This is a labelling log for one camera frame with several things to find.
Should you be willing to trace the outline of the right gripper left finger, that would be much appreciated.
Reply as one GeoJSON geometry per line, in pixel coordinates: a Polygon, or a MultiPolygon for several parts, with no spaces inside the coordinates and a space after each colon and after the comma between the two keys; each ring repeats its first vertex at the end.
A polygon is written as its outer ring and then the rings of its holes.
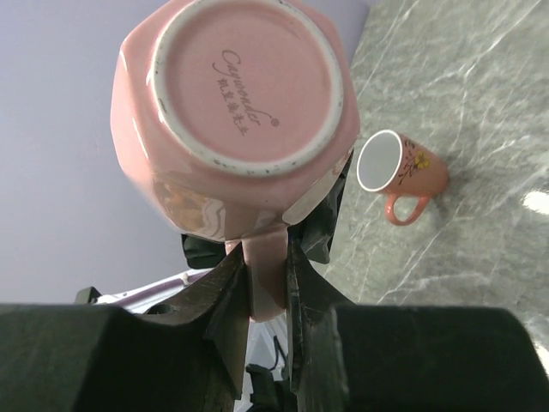
{"type": "Polygon", "coordinates": [[[150,314],[2,306],[2,410],[232,410],[244,379],[247,285],[234,249],[150,314]]]}

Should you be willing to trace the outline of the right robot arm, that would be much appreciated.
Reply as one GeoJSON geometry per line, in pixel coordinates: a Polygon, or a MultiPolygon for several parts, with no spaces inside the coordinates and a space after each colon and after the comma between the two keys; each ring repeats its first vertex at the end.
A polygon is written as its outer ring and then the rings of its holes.
{"type": "Polygon", "coordinates": [[[347,177],[292,232],[287,311],[250,319],[241,251],[198,241],[211,272],[72,305],[1,308],[4,411],[545,411],[522,324],[474,306],[364,306],[311,266],[347,177]]]}

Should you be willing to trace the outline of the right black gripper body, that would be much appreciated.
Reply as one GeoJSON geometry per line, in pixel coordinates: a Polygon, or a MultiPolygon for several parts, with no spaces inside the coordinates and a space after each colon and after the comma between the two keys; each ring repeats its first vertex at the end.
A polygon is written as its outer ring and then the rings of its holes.
{"type": "Polygon", "coordinates": [[[199,378],[201,387],[186,396],[185,410],[231,411],[245,376],[252,381],[253,410],[345,410],[349,384],[338,322],[341,308],[350,301],[311,265],[329,262],[348,170],[348,166],[342,168],[329,194],[290,229],[282,283],[282,297],[289,301],[289,347],[274,356],[284,363],[280,381],[268,367],[245,359],[248,344],[267,332],[270,323],[250,320],[244,314],[246,304],[236,301],[249,290],[244,286],[244,268],[222,262],[226,256],[222,244],[183,236],[191,268],[218,265],[222,273],[232,275],[232,286],[223,299],[198,324],[205,334],[203,352],[211,359],[199,378]]]}

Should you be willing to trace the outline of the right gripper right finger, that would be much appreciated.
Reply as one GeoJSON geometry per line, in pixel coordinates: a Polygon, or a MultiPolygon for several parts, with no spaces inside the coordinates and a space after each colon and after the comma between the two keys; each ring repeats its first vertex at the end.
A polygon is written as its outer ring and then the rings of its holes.
{"type": "Polygon", "coordinates": [[[289,381],[301,411],[545,411],[548,378],[509,311],[352,303],[291,242],[289,381]]]}

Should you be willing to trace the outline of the pink faceted mug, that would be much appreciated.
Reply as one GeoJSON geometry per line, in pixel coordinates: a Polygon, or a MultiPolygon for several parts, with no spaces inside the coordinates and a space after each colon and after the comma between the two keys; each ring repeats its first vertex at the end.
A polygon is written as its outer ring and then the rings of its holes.
{"type": "Polygon", "coordinates": [[[283,313],[288,229],[360,132],[335,24],[300,1],[170,1],[120,47],[111,130],[124,174],[175,228],[242,248],[252,318],[283,313]]]}

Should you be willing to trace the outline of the salmon flower mug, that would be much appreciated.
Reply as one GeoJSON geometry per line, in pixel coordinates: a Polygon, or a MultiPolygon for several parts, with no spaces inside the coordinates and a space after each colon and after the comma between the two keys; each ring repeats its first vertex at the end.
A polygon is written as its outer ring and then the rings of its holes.
{"type": "Polygon", "coordinates": [[[356,165],[359,186],[367,192],[387,196],[385,216],[396,226],[414,223],[449,181],[446,164],[430,150],[393,130],[380,130],[359,151],[356,165]],[[405,220],[395,214],[401,197],[418,199],[405,220]]]}

